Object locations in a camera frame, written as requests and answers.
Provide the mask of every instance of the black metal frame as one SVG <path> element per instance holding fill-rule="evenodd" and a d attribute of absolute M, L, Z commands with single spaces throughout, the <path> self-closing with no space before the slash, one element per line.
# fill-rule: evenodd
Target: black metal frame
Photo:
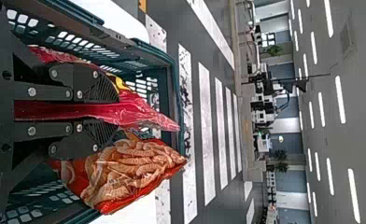
<path fill-rule="evenodd" d="M 127 55 L 135 55 L 140 59 L 146 58 L 157 64 L 160 69 L 141 71 L 151 76 L 152 73 L 165 74 L 165 77 L 157 76 L 159 80 L 160 110 L 163 114 L 179 120 L 179 108 L 176 105 L 174 95 L 174 81 L 171 78 L 170 64 L 149 53 L 135 47 L 132 40 L 108 30 L 101 25 L 92 23 L 92 28 L 81 22 L 51 8 L 37 0 L 4 0 L 5 6 L 26 8 L 32 14 L 39 14 L 57 26 L 62 26 L 77 34 L 86 36 L 94 43 L 102 43 L 108 49 L 118 49 Z M 72 159 L 84 157 L 93 153 L 94 148 L 106 146 L 108 142 L 100 143 L 91 133 L 104 129 L 102 122 L 94 119 L 83 119 L 68 122 L 16 122 L 14 121 L 14 100 L 41 100 L 41 101 L 75 101 L 92 102 L 78 99 L 76 92 L 81 90 L 83 83 L 86 87 L 95 85 L 94 80 L 74 82 L 75 73 L 69 68 L 58 68 L 69 80 L 55 80 L 51 75 L 53 68 L 41 63 L 29 49 L 14 34 L 10 32 L 10 26 L 6 17 L 6 8 L 0 6 L 0 218 L 5 212 L 8 194 L 16 187 L 36 166 L 48 158 Z M 77 132 L 77 125 L 82 124 L 83 132 Z M 91 128 L 86 131 L 86 124 Z M 162 132 L 162 140 L 175 148 L 177 135 L 175 133 Z M 69 150 L 72 145 L 80 147 L 80 150 Z M 47 222 L 60 222 L 73 213 L 85 209 L 85 206 L 71 206 L 69 210 L 61 211 L 56 217 L 47 218 Z"/>

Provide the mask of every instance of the red plastic bag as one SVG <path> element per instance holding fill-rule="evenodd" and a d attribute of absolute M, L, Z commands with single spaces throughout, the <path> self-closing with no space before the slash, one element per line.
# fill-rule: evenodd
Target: red plastic bag
<path fill-rule="evenodd" d="M 44 48 L 31 48 L 44 63 L 85 63 L 79 58 Z M 129 89 L 119 77 L 108 74 L 119 93 L 120 102 L 107 105 L 55 104 L 37 101 L 15 101 L 15 120 L 56 120 L 96 118 L 124 128 L 149 127 L 178 132 L 180 127 L 165 115 L 151 108 L 144 99 Z"/>
<path fill-rule="evenodd" d="M 67 188 L 102 214 L 151 193 L 187 162 L 158 139 L 141 140 L 120 132 L 124 137 L 102 152 L 83 160 L 49 162 Z"/>

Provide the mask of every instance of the white floor stripe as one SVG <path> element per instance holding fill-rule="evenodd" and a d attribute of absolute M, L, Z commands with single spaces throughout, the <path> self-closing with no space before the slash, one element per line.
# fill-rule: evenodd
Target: white floor stripe
<path fill-rule="evenodd" d="M 245 201 L 247 197 L 249 197 L 250 191 L 252 191 L 253 183 L 251 181 L 244 182 L 244 193 L 245 193 Z"/>
<path fill-rule="evenodd" d="M 234 70 L 235 66 L 232 50 L 230 49 L 226 38 L 224 38 L 223 33 L 220 31 L 220 28 L 218 28 L 218 24 L 213 18 L 212 13 L 209 11 L 204 0 L 187 0 L 187 2 Z"/>
<path fill-rule="evenodd" d="M 215 77 L 216 81 L 216 107 L 218 111 L 218 156 L 220 165 L 220 186 L 224 189 L 229 183 L 227 177 L 227 156 L 226 156 L 226 129 L 224 128 L 224 102 L 223 85 Z"/>
<path fill-rule="evenodd" d="M 242 171 L 242 159 L 241 159 L 241 134 L 239 128 L 239 118 L 238 118 L 238 101 L 236 99 L 235 93 L 232 95 L 233 97 L 233 113 L 235 117 L 235 144 L 236 144 L 236 153 L 238 157 L 238 173 Z"/>
<path fill-rule="evenodd" d="M 230 165 L 232 170 L 232 179 L 236 176 L 235 166 L 235 145 L 233 142 L 233 125 L 232 125 L 232 92 L 226 87 L 226 101 L 227 101 L 227 121 L 229 129 L 229 148 L 230 148 Z"/>
<path fill-rule="evenodd" d="M 148 29 L 150 44 L 166 52 L 166 32 L 161 28 L 159 24 L 157 24 L 157 22 L 155 22 L 148 15 L 146 15 L 146 28 Z M 159 94 L 155 93 L 151 97 L 152 102 L 150 102 L 157 111 L 160 110 L 159 98 L 160 98 Z M 153 134 L 155 137 L 161 138 L 160 130 L 153 130 Z M 156 210 L 157 210 L 157 223 L 159 224 L 171 223 L 171 195 L 170 195 L 169 180 L 162 181 L 160 186 L 156 188 L 155 198 L 156 198 Z"/>
<path fill-rule="evenodd" d="M 250 203 L 249 209 L 246 213 L 246 224 L 252 224 L 253 217 L 255 216 L 255 201 L 252 199 Z"/>
<path fill-rule="evenodd" d="M 204 160 L 204 197 L 208 205 L 216 196 L 215 166 L 213 156 L 212 113 L 210 103 L 209 71 L 199 63 L 201 127 Z"/>
<path fill-rule="evenodd" d="M 186 156 L 189 162 L 183 173 L 183 201 L 184 223 L 189 224 L 198 214 L 197 211 L 197 182 L 195 171 L 195 145 L 192 111 L 192 80 L 191 80 L 191 54 L 179 45 L 179 80 L 184 108 L 184 135 Z"/>

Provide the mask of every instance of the merchandise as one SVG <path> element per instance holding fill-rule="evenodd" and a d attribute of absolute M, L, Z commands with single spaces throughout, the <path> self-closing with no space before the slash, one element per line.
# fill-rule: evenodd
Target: merchandise
<path fill-rule="evenodd" d="M 102 214 L 151 193 L 187 162 L 151 135 L 119 130 L 119 138 L 114 146 L 85 159 L 49 162 L 67 188 Z"/>

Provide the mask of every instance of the gray floor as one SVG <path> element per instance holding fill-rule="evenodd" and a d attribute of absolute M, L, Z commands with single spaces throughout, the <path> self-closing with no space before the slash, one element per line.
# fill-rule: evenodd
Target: gray floor
<path fill-rule="evenodd" d="M 221 32 L 226 37 L 229 45 L 232 44 L 230 10 L 228 1 L 205 1 L 214 16 Z M 199 74 L 198 62 L 201 62 L 210 73 L 211 92 L 215 92 L 215 79 L 217 77 L 223 86 L 234 90 L 233 70 L 225 60 L 224 56 L 212 40 L 211 36 L 202 26 L 197 16 L 186 1 L 148 0 L 148 15 L 157 22 L 167 33 L 167 52 L 178 61 L 178 43 L 184 46 L 191 53 L 192 64 L 192 87 L 193 96 L 199 95 Z M 139 20 L 145 21 L 145 15 L 139 12 Z M 218 139 L 217 115 L 215 95 L 211 98 L 212 120 L 214 135 L 215 155 L 215 177 L 216 177 L 216 198 L 207 206 L 204 206 L 204 167 L 203 150 L 201 139 L 201 115 L 200 102 L 194 99 L 194 130 L 195 130 L 195 153 L 197 169 L 197 203 L 198 216 L 191 223 L 246 223 L 246 212 L 251 202 L 255 199 L 255 217 L 260 217 L 262 211 L 261 186 L 254 185 L 249 198 L 244 202 L 244 184 L 242 172 L 224 189 L 220 189 L 219 168 L 218 168 Z M 230 156 L 227 153 L 227 166 L 230 167 Z M 176 175 L 171 180 L 171 217 L 172 223 L 183 223 L 183 189 L 182 174 Z"/>

